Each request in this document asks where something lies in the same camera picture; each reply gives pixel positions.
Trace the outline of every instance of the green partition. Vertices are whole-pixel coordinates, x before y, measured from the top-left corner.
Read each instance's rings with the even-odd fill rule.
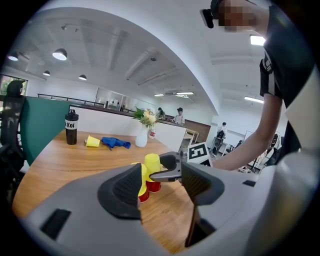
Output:
[[[26,97],[20,132],[23,151],[29,165],[46,145],[65,128],[70,102]]]

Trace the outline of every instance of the black water bottle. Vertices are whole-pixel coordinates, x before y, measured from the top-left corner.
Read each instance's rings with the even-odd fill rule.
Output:
[[[65,115],[65,134],[66,143],[74,145],[77,143],[77,128],[79,115],[74,109],[70,109],[69,113]]]

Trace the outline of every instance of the blue cloth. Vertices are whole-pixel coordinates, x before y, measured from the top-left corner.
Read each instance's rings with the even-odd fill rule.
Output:
[[[123,141],[117,138],[109,138],[109,137],[102,137],[101,141],[103,144],[109,147],[112,150],[115,146],[117,147],[125,147],[126,149],[130,149],[131,143],[128,141]]]

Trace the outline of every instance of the man's arm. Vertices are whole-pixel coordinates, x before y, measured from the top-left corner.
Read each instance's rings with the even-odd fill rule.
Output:
[[[278,127],[282,99],[264,94],[264,105],[260,123],[256,131],[239,147],[213,162],[218,169],[233,171],[247,165],[260,156],[270,146]]]

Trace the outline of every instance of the small bottle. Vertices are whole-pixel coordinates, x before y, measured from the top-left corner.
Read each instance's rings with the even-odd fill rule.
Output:
[[[70,109],[68,114],[65,115],[66,143],[69,145],[74,145],[77,143],[78,120],[79,115],[76,114],[74,109]]]

